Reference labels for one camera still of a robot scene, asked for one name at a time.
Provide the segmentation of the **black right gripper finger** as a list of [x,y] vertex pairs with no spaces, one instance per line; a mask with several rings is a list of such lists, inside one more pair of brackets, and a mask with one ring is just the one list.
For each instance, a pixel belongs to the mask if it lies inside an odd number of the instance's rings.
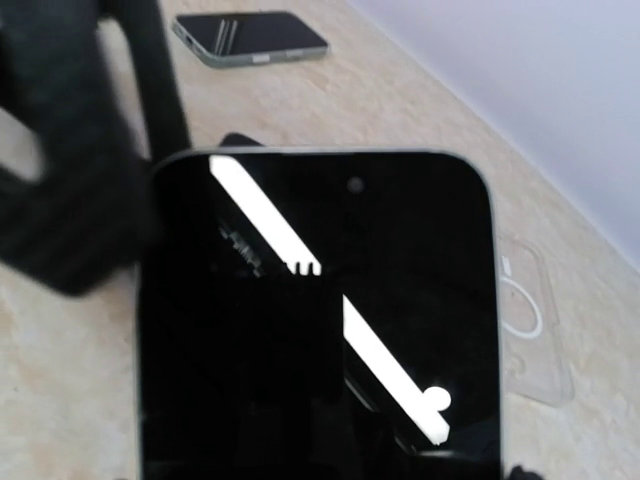
[[533,470],[516,465],[510,470],[507,480],[544,480],[544,477]]

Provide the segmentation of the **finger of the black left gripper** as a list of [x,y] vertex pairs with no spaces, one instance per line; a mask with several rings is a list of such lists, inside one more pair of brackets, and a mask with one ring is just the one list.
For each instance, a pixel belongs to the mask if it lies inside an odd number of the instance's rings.
[[154,242],[159,219],[97,35],[123,31],[156,160],[190,145],[155,1],[5,1],[1,105],[36,136],[40,178],[1,173],[1,260],[79,296]]

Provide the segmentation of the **small silver-edged phone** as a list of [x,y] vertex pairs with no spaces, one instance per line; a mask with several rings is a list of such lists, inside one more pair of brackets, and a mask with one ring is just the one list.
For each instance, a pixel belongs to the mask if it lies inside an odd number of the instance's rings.
[[501,479],[496,239],[471,163],[221,147],[154,167],[143,479]]

